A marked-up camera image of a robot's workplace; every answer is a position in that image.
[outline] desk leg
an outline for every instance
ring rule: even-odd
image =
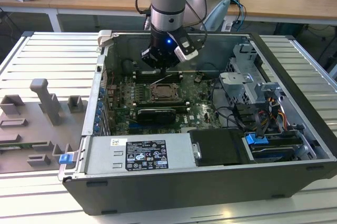
[[[49,16],[49,20],[51,21],[53,31],[54,32],[63,32],[62,24],[58,19],[57,9],[48,9],[47,14]]]
[[[236,16],[225,16],[221,32],[230,32],[232,29],[233,22],[236,20]]]
[[[93,15],[93,17],[94,17],[95,27],[99,28],[101,26],[99,16],[98,15]]]

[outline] electronic component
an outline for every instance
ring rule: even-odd
[[[176,84],[153,84],[150,86],[150,96],[153,103],[181,102]]]
[[[180,83],[183,80],[182,72],[170,72],[166,75],[159,71],[135,71],[133,72],[133,79],[136,84],[154,84],[160,83]]]
[[[237,103],[233,108],[233,115],[237,119],[237,121],[242,122],[242,126],[247,128],[248,130],[253,130],[256,128],[256,117],[255,113],[257,111],[269,111],[269,102],[264,103],[255,103],[255,104],[241,104]],[[267,123],[267,118],[261,122],[262,125]],[[270,120],[268,124],[268,128],[266,128],[265,132],[267,133],[279,133],[279,125],[276,119]]]
[[[259,159],[259,162],[290,161],[303,145],[303,140],[298,137],[297,130],[266,134],[262,139],[250,133],[245,138],[254,159]]]
[[[141,109],[137,112],[139,124],[172,124],[175,122],[176,112],[173,109]]]

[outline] metal bracket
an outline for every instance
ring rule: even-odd
[[[279,92],[282,91],[280,85],[278,83],[258,83],[254,88],[258,101],[265,100],[264,92],[266,91],[273,91],[273,92]]]
[[[233,49],[235,57],[240,60],[255,60],[257,52],[251,44],[239,44]]]

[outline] metal rail table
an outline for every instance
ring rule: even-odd
[[[25,101],[35,101],[36,97],[28,95],[26,89],[31,78],[42,76],[50,79],[50,87],[60,100],[62,95],[69,95],[65,91],[81,91],[82,97],[88,98],[93,65],[99,54],[96,36],[96,33],[34,33],[31,37],[22,37],[0,66],[0,96],[19,91]],[[335,132],[336,83],[296,41],[284,36],[261,37]],[[264,65],[263,68],[272,80],[271,72]],[[83,212],[58,181],[57,173],[1,174],[1,223],[337,222],[337,177],[316,181],[286,199],[92,217]]]

